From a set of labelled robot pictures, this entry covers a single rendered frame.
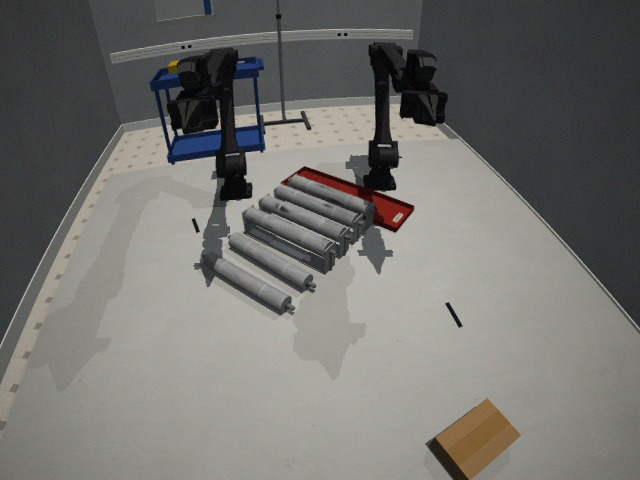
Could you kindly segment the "brown cardboard box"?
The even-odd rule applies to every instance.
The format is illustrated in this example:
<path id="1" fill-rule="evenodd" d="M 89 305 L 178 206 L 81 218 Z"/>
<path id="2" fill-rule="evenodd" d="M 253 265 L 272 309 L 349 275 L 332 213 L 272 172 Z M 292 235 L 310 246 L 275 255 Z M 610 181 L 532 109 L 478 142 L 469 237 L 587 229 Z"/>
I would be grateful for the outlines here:
<path id="1" fill-rule="evenodd" d="M 471 480 L 520 436 L 485 399 L 436 436 L 429 447 L 455 480 Z"/>

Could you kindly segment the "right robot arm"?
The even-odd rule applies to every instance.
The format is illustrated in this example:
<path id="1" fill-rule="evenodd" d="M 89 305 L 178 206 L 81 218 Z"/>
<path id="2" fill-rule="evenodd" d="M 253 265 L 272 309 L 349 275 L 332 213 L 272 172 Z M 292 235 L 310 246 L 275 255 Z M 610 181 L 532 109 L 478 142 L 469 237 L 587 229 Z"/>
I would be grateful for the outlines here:
<path id="1" fill-rule="evenodd" d="M 209 59 L 210 62 L 208 62 Z M 244 179 L 245 172 L 247 175 L 245 148 L 243 151 L 243 148 L 239 148 L 235 142 L 233 78 L 234 71 L 237 71 L 235 65 L 238 63 L 237 60 L 238 50 L 233 50 L 231 47 L 211 49 L 204 56 L 190 56 L 177 63 L 177 75 L 182 88 L 186 89 L 179 93 L 176 100 L 211 95 L 219 100 L 221 146 L 220 150 L 215 151 L 215 164 L 217 177 L 225 179 L 220 191 L 221 201 L 252 198 L 252 183 L 247 183 L 245 186 L 246 179 Z M 239 155 L 225 156 L 228 151 L 239 152 Z M 237 178 L 233 177 L 234 175 Z"/>

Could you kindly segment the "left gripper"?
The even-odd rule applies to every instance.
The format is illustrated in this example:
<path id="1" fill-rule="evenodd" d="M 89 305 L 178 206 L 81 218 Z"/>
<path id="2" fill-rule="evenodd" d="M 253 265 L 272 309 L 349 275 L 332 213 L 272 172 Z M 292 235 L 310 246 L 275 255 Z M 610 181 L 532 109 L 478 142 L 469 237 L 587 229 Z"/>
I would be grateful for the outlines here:
<path id="1" fill-rule="evenodd" d="M 399 115 L 401 119 L 413 118 L 415 124 L 435 127 L 444 123 L 447 100 L 445 92 L 403 90 Z"/>

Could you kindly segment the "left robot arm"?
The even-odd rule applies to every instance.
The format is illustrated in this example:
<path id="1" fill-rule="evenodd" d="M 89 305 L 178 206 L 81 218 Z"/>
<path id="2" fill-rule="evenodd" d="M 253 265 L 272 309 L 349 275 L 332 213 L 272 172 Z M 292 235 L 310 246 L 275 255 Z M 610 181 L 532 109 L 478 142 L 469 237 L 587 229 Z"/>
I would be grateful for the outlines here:
<path id="1" fill-rule="evenodd" d="M 403 90 L 439 92 L 436 86 L 430 83 L 437 69 L 436 57 L 424 50 L 409 49 L 405 61 L 401 46 L 383 42 L 369 44 L 369 56 L 375 78 L 376 122 L 374 139 L 369 140 L 368 151 L 368 164 L 373 168 L 369 171 L 370 176 L 364 175 L 363 179 L 365 188 L 396 190 L 396 182 L 390 169 L 398 167 L 399 151 L 398 141 L 392 141 L 390 133 L 389 74 L 396 93 L 402 93 Z M 392 70 L 393 66 L 394 70 Z M 391 147 L 378 147 L 378 145 L 390 145 L 386 143 L 392 143 Z"/>

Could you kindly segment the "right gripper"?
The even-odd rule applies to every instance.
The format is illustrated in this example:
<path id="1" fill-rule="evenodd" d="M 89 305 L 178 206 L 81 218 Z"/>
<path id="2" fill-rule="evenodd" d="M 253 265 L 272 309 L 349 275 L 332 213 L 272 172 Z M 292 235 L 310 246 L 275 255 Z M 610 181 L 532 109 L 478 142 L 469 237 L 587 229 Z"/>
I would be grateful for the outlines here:
<path id="1" fill-rule="evenodd" d="M 215 129 L 219 122 L 216 99 L 213 95 L 171 100 L 167 103 L 167 111 L 170 114 L 172 130 L 183 129 L 184 135 Z"/>

